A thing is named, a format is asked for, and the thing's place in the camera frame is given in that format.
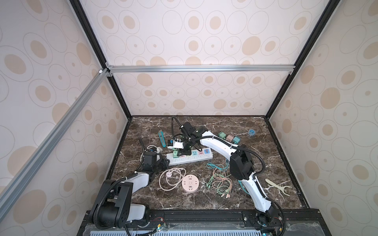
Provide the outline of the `light green plug adapter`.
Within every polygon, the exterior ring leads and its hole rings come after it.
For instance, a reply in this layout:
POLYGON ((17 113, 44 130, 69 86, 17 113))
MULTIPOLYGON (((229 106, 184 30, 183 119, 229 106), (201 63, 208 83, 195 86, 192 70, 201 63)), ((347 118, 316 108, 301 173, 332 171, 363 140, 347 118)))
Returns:
POLYGON ((178 157, 180 157, 180 156, 178 155, 178 151, 174 151, 174 152, 173 152, 173 158, 178 158, 178 157))

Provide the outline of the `dark teal plug adapter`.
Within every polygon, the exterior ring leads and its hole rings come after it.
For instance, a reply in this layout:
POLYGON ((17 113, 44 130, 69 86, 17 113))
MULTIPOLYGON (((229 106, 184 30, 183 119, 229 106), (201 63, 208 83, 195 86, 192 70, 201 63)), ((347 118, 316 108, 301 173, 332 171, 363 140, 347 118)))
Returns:
POLYGON ((235 136, 232 141, 233 141, 234 144, 238 145, 240 143, 241 139, 239 137, 235 136))

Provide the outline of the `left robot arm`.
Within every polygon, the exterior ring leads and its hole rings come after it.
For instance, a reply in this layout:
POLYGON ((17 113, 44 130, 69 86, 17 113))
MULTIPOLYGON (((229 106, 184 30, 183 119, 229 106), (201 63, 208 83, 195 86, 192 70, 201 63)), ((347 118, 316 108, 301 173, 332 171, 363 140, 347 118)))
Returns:
POLYGON ((89 220, 98 229, 123 228, 131 222, 147 223, 150 208, 133 204, 132 194, 148 186, 158 173, 166 170, 169 160, 148 149, 139 137, 142 160, 134 173, 118 180, 105 180, 89 214, 89 220))

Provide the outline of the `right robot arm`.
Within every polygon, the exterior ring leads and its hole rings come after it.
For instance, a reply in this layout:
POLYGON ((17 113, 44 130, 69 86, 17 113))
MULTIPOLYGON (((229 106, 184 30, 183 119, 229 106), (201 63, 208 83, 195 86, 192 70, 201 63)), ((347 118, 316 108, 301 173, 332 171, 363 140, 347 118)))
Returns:
POLYGON ((205 126, 195 128, 189 122, 181 124, 176 117, 171 118, 172 139, 169 148, 177 150, 177 155, 191 155, 195 145, 202 145, 221 154, 229 163, 231 175, 239 180, 249 193, 256 214, 252 223, 256 229, 275 227, 276 235, 282 236, 286 230, 286 220, 281 206, 267 197, 258 176, 266 165, 262 157, 245 145, 233 144, 210 132, 205 126))

